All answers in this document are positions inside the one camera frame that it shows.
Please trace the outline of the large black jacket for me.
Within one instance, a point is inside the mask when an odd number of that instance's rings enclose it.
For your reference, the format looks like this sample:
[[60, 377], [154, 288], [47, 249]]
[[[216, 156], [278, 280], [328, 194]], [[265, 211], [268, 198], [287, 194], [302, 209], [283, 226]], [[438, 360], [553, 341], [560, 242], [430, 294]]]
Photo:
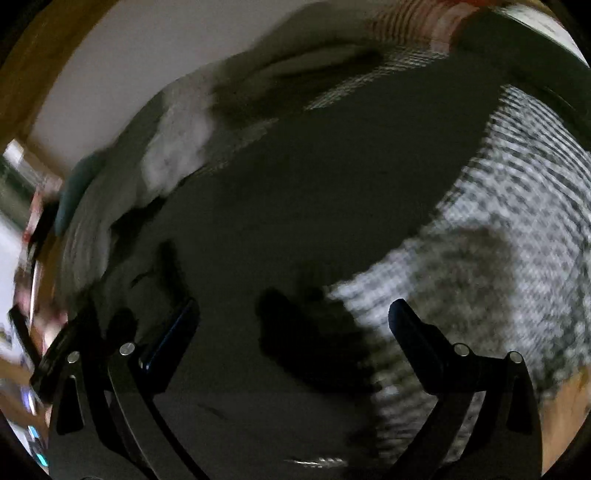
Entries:
[[335, 294], [416, 239], [475, 154], [501, 71], [464, 50], [385, 56], [253, 124], [111, 226], [102, 277], [69, 302], [145, 326], [199, 320], [158, 411], [204, 479], [355, 479], [377, 469], [361, 318]]

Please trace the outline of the folded grey clothes pile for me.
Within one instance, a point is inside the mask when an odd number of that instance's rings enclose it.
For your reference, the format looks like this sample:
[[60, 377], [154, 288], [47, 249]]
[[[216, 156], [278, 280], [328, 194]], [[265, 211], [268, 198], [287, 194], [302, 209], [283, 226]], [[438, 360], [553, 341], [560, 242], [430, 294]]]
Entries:
[[245, 125], [311, 101], [342, 78], [378, 66], [385, 48], [361, 24], [284, 23], [221, 62], [207, 113], [218, 124]]

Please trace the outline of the black white checkered bedsheet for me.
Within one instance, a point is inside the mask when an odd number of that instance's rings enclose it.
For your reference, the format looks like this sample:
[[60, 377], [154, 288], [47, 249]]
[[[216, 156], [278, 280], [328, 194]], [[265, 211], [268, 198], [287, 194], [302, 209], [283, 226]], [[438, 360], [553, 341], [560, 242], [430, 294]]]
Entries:
[[397, 462], [437, 402], [391, 331], [398, 299], [477, 355], [523, 356], [541, 422], [542, 473], [588, 416], [590, 147], [495, 67], [497, 104], [431, 220], [416, 239], [335, 288], [369, 340], [377, 468]]

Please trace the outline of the teal pillow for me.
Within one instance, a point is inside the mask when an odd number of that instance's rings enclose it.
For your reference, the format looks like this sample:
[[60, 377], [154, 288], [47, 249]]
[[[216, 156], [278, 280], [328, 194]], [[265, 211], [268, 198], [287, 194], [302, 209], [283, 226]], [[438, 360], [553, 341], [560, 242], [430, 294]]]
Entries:
[[60, 192], [59, 206], [54, 222], [57, 236], [62, 236], [77, 209], [77, 206], [96, 175], [106, 163], [107, 151], [95, 151], [80, 160], [66, 179]]

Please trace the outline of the grey striped duvet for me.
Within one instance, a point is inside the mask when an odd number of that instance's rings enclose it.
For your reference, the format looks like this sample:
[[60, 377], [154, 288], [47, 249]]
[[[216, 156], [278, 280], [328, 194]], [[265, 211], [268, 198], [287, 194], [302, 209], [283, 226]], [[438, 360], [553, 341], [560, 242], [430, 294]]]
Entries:
[[158, 92], [109, 146], [106, 163], [81, 198], [66, 230], [56, 293], [70, 301], [105, 273], [114, 222], [134, 207], [170, 194], [211, 159], [206, 144], [223, 132], [207, 113], [217, 66], [185, 75]]

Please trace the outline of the Hello Kitty black pillow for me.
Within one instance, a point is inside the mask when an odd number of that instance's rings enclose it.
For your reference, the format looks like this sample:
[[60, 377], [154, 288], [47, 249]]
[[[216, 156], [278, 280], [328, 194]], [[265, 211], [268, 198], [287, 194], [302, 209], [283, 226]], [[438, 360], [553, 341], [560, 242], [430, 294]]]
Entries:
[[529, 88], [566, 122], [584, 147], [590, 146], [590, 68], [530, 26], [486, 9], [461, 23], [454, 44], [490, 60]]

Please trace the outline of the red striped pillow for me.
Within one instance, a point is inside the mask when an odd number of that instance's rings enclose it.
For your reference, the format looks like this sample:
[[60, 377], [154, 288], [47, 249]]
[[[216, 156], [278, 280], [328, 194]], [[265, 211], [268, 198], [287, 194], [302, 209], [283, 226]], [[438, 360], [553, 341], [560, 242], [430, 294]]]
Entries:
[[397, 45], [421, 45], [448, 53], [462, 26], [503, 1], [389, 1], [369, 21], [372, 37]]

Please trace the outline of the wooden bunk bed frame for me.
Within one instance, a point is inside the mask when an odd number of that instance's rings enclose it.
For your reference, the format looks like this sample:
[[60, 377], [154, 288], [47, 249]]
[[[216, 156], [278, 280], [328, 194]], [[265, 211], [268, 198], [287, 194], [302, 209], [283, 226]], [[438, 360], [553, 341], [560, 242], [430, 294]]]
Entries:
[[1, 144], [25, 139], [57, 77], [114, 1], [51, 1], [1, 67]]

